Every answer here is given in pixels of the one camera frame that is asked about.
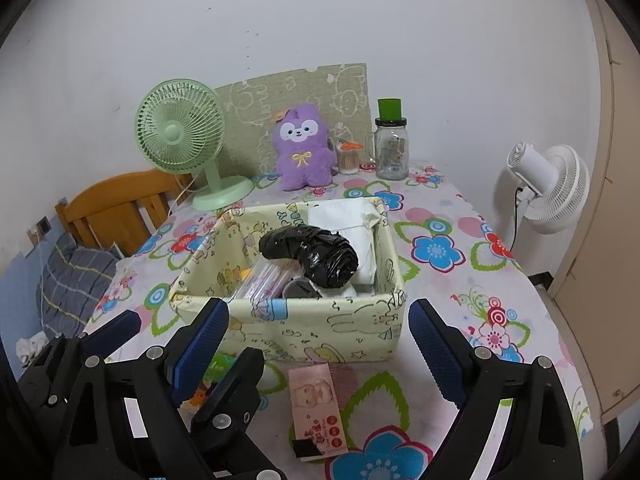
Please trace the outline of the green printed packet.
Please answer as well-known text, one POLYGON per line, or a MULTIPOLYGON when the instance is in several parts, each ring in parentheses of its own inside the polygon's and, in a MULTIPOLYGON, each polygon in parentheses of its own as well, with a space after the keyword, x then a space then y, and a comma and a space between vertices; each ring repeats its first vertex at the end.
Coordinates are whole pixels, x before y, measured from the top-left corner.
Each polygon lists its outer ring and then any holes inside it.
POLYGON ((224 378, 224 375, 230 370, 235 360, 236 357, 232 356, 232 354, 216 353, 206 368, 204 376, 198 383, 194 395, 188 400, 188 404, 194 406, 194 408, 199 408, 209 396, 210 390, 212 390, 218 382, 222 381, 222 378, 224 378))

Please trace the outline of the pink printed packet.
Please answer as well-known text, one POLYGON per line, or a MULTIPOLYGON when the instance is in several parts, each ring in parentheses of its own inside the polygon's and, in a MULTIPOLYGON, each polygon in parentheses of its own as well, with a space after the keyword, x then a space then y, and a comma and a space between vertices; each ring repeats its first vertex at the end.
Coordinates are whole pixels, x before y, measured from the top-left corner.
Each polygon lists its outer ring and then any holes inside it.
POLYGON ((302 462, 348 452, 337 394, 328 364, 288 371, 294 426, 292 448, 302 462))

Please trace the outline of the clear plastic bag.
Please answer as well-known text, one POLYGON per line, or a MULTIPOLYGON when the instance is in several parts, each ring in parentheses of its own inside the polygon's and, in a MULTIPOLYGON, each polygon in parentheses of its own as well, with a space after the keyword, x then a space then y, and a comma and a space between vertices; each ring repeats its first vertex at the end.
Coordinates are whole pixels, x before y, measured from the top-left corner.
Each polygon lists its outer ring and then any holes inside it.
POLYGON ((232 292, 230 299, 248 300, 256 306, 262 300, 277 298, 286 284, 299 277, 299 271, 299 264, 292 259, 260 257, 232 292))

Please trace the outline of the black plastic bag bundle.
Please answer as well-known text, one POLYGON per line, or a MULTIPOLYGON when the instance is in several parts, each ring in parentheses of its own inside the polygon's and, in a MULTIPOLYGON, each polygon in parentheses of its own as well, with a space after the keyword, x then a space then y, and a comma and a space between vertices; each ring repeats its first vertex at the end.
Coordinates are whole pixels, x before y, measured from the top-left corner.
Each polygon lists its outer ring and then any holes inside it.
POLYGON ((358 270, 358 255, 341 234, 318 226, 282 226, 259 240, 269 260, 292 259, 303 276, 322 288, 342 288, 358 270))

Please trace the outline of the white cloth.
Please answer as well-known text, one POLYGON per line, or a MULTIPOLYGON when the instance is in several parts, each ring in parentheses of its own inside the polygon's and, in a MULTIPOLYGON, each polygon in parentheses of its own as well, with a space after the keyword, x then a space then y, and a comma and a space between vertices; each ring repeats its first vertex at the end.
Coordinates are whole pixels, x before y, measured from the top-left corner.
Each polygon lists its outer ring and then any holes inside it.
POLYGON ((15 344, 15 353, 21 366, 28 367, 40 355, 41 351, 47 347, 48 343, 49 338, 42 330, 30 338, 20 338, 15 344))
POLYGON ((373 203, 362 197, 324 200, 308 209, 308 223, 311 226, 337 232, 355 249, 358 268, 350 281, 358 286, 374 284, 376 259, 373 231, 380 220, 381 214, 373 203))

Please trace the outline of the white roll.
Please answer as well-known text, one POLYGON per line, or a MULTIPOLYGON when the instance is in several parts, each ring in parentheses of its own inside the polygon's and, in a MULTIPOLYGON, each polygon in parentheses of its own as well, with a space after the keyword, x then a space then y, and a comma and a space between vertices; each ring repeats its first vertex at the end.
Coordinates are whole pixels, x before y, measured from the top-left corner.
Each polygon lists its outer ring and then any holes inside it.
POLYGON ((283 287, 282 297, 284 299, 319 299, 322 293, 313 282, 306 278, 296 278, 283 287))

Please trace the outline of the crumpled white cloth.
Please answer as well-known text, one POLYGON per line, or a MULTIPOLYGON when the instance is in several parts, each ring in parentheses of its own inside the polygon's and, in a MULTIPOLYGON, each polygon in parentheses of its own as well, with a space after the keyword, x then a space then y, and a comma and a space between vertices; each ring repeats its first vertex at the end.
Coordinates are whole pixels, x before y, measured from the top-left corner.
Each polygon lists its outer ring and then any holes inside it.
POLYGON ((28 367, 40 355, 41 351, 47 347, 48 343, 49 338, 42 330, 30 338, 20 338, 15 344, 15 353, 21 366, 28 367))

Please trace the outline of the beige door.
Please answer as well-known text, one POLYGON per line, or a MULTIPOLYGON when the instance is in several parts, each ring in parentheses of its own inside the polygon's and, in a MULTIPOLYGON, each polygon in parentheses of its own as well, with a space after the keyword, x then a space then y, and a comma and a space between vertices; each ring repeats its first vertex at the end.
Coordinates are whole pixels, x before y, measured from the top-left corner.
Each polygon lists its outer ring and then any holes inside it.
POLYGON ((600 73, 589 197, 549 294, 579 354, 594 419, 639 400, 639 52, 605 0, 586 0, 600 73))

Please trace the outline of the yellow cartoon storage box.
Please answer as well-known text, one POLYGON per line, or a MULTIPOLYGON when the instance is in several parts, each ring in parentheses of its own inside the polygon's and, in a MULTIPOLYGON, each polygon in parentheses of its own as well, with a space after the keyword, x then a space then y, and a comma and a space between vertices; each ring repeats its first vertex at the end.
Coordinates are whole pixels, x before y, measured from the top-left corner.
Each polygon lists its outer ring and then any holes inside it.
POLYGON ((404 322, 406 292, 390 222, 372 229, 376 261, 373 290, 352 297, 267 299, 260 304, 236 290, 243 270, 259 258, 258 242, 281 226, 299 226, 316 202, 243 207, 228 211, 198 243, 191 261, 171 286, 169 304, 185 323, 206 302, 228 304, 229 329, 221 352, 236 356, 246 347, 267 359, 288 362, 375 362, 395 352, 404 322))

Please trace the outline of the white standing fan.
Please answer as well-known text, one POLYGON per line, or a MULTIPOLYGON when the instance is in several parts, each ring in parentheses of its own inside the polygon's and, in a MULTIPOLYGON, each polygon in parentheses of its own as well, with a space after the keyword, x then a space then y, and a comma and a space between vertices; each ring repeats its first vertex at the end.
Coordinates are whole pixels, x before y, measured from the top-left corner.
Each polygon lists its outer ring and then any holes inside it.
POLYGON ((588 198, 590 175, 586 163, 566 144, 541 153, 533 144, 518 142, 506 166, 521 181, 516 192, 515 225, 525 220, 539 234, 555 234, 575 223, 588 198))

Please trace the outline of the purple plush toy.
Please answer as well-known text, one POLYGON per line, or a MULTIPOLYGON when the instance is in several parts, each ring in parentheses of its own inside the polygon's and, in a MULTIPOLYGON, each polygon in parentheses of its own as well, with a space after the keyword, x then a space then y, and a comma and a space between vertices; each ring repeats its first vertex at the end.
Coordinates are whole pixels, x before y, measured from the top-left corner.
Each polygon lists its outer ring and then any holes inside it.
POLYGON ((283 191, 324 188, 333 182, 337 158, 330 148, 329 128, 314 104, 284 112, 274 123, 272 146, 283 191))

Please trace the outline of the green desk fan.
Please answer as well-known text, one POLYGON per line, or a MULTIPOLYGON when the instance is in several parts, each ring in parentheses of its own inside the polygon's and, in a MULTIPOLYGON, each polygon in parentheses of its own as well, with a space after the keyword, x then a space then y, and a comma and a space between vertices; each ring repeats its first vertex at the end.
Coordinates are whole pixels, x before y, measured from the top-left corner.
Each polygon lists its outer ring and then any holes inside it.
POLYGON ((227 208, 253 191, 249 178, 219 174, 217 157, 225 132, 224 109, 216 92, 193 79, 157 84, 134 120, 134 138, 153 166, 168 174, 204 174, 206 185, 192 198, 198 211, 227 208))

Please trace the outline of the toothpick jar orange lid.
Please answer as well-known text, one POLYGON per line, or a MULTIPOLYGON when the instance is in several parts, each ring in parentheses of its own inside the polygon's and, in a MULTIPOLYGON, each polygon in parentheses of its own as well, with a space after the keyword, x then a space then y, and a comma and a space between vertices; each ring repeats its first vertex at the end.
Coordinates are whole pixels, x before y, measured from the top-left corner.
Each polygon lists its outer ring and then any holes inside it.
POLYGON ((335 144, 337 168, 340 174, 356 174, 359 171, 360 155, 364 149, 361 143, 338 140, 335 144))

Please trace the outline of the green patterned cardboard sheet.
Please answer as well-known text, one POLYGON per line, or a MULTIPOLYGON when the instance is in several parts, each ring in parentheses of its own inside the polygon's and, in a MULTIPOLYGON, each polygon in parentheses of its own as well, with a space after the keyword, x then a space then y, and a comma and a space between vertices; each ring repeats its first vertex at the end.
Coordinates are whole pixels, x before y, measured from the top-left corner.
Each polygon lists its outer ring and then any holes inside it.
POLYGON ((287 70, 227 84, 216 93, 226 121, 224 146, 217 158, 223 177, 275 172, 272 118, 300 104, 318 107, 332 140, 362 143, 372 132, 367 65, 363 63, 287 70))

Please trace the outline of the wall power socket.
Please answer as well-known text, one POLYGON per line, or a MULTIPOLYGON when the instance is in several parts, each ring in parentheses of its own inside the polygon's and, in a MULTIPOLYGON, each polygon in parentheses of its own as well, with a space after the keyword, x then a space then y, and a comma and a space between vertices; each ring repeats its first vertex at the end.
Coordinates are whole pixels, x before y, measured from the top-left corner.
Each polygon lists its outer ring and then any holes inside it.
POLYGON ((47 216, 43 216, 35 224, 30 226, 27 230, 27 237, 32 243, 32 246, 36 247, 46 235, 52 230, 51 222, 47 216))

